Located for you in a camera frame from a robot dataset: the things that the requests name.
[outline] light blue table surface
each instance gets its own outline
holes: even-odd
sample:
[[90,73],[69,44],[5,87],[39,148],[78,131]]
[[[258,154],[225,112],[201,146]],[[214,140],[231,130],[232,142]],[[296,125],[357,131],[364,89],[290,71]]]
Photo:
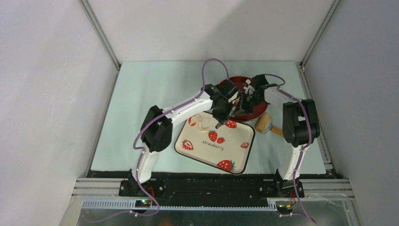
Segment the light blue table surface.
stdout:
[[[283,89],[294,96],[305,98],[294,62],[231,61],[225,62],[230,76],[253,77],[272,73],[283,77]],[[105,118],[91,170],[125,171],[135,168],[139,152],[132,148],[140,126],[154,105],[168,107],[180,103],[199,91],[202,86],[200,61],[179,62],[124,62],[122,64],[111,103]],[[218,84],[225,79],[224,68],[218,62],[210,62],[205,69],[205,83]],[[268,78],[269,83],[280,83]],[[282,112],[270,105],[266,111],[273,124],[282,127]],[[174,143],[183,123],[173,130],[171,145],[160,153],[153,171],[224,173],[178,154]],[[274,174],[287,155],[288,146],[283,138],[268,132],[256,132],[252,150],[244,173]],[[319,144],[314,142],[308,149],[300,173],[324,174]]]

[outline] aluminum frame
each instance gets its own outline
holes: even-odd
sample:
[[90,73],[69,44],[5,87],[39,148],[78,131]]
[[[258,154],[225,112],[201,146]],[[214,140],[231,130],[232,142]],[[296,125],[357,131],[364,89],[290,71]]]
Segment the aluminum frame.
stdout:
[[[306,79],[306,74],[304,67],[312,54],[315,46],[318,41],[322,37],[323,32],[325,31],[328,23],[330,22],[332,16],[338,9],[342,0],[334,0],[332,3],[326,17],[324,18],[320,28],[315,34],[309,48],[307,49],[302,61],[297,63],[299,77],[302,83],[302,87],[304,89],[305,95],[307,98],[311,98],[311,90]],[[107,54],[115,65],[116,69],[120,69],[120,62],[118,61],[104,31],[99,24],[92,7],[90,6],[89,0],[79,0],[84,12],[86,13],[88,20],[93,26],[98,38],[100,39],[102,45],[104,46]],[[112,98],[113,91],[115,89],[116,81],[118,78],[118,74],[116,75],[113,88],[108,98],[107,107],[103,113],[103,119],[101,125],[99,127],[99,131],[97,133],[96,142],[94,144],[90,161],[88,163],[88,167],[86,170],[86,175],[90,170],[91,162],[93,161],[95,150],[98,144],[98,139],[101,135],[101,130],[104,124],[104,120],[106,117],[106,113]],[[325,168],[327,171],[334,170],[334,161],[331,156],[330,150],[327,145],[327,141],[323,132],[322,125],[320,125],[320,137],[318,139],[318,143],[320,146],[320,150],[322,152],[322,157],[324,160]],[[132,200],[139,197],[119,197],[119,186],[122,178],[78,178],[75,183],[74,190],[71,196],[71,202],[68,210],[65,213],[63,221],[60,225],[70,225],[65,224],[66,222],[78,222],[80,216],[80,209],[82,208],[82,204],[87,199],[111,199],[111,200]],[[346,218],[348,224],[350,226],[361,226],[363,225],[362,219],[359,214],[359,209],[357,203],[355,201],[355,197],[349,183],[348,179],[301,179],[303,184],[303,189],[305,193],[305,197],[301,200],[304,202],[315,202],[315,201],[341,201],[343,205],[343,209],[346,214]],[[288,201],[288,198],[270,198],[268,199],[271,202],[280,202],[280,201]],[[176,210],[184,210],[182,207],[176,207]]]
[[[113,203],[127,202],[141,199],[141,197],[119,197],[119,188],[122,178],[78,178],[71,196],[71,204],[66,212],[64,220],[67,222],[78,222],[80,209],[84,203],[93,201]],[[357,204],[348,179],[302,179],[305,197],[303,202],[341,201],[349,226],[361,226]],[[270,208],[231,208],[232,211],[272,211],[276,203],[289,201],[289,198],[268,198]],[[163,210],[215,210],[216,208],[190,208],[190,207],[162,207]]]

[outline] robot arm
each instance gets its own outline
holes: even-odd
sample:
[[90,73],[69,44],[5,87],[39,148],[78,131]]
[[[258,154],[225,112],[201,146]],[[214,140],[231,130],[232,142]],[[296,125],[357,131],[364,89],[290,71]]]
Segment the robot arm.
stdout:
[[[314,139],[320,135],[315,103],[312,99],[300,100],[290,96],[288,93],[280,90],[276,84],[269,84],[265,75],[255,76],[253,78],[253,85],[255,86],[255,92],[264,93],[263,97],[267,103],[279,108],[283,112],[283,135],[287,143],[291,144],[291,150],[288,151],[276,174],[279,180],[290,181],[293,179],[294,170],[297,170],[295,174],[295,179],[297,179],[303,161],[303,158],[299,157],[300,152],[303,152],[302,156],[304,156],[310,145],[307,145],[309,142],[309,132],[306,121],[300,121],[299,116],[304,117],[304,114],[307,115],[311,126],[311,143],[313,143]],[[302,111],[297,101],[301,101],[305,112]]]
[[160,151],[164,150],[171,143],[172,129],[175,126],[197,113],[213,109],[212,116],[219,121],[216,125],[216,128],[218,128],[225,124],[228,118],[232,116],[235,109],[234,102],[239,97],[240,92],[238,88],[233,82],[227,80],[222,85],[206,85],[204,91],[200,91],[193,97],[183,101],[182,103],[188,104],[178,109],[175,109],[175,106],[164,109],[159,109],[157,106],[150,108],[141,129],[153,118],[169,111],[170,113],[160,118],[158,123],[152,124],[143,133],[141,140],[143,141],[145,151],[138,166],[139,178],[136,178],[136,174],[132,173],[135,180],[143,183],[151,178],[151,171]]

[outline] white wall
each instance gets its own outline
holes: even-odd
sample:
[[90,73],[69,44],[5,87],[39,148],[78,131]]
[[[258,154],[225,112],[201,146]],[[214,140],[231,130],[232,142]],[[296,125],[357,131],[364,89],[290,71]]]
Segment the white wall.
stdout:
[[77,0],[0,2],[0,225],[58,225],[114,77]]
[[120,61],[301,61],[333,0],[91,0]]
[[398,225],[399,1],[343,1],[305,72],[367,226]]

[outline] red bowl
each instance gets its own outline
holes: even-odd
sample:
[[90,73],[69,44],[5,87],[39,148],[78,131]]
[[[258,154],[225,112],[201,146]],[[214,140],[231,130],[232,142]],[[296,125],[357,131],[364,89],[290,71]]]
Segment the red bowl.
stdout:
[[[248,79],[251,80],[250,78],[244,77],[244,76],[235,76],[235,77],[231,77],[230,78],[230,80],[232,82],[234,82],[234,84],[236,84],[238,89],[240,91],[242,91],[242,92],[245,91],[244,90],[244,83]],[[251,121],[251,120],[259,118],[266,111],[266,108],[267,108],[267,103],[264,102],[264,103],[261,103],[261,104],[255,106],[253,108],[252,114],[246,114],[246,115],[231,117],[230,120],[239,121],[239,122]]]

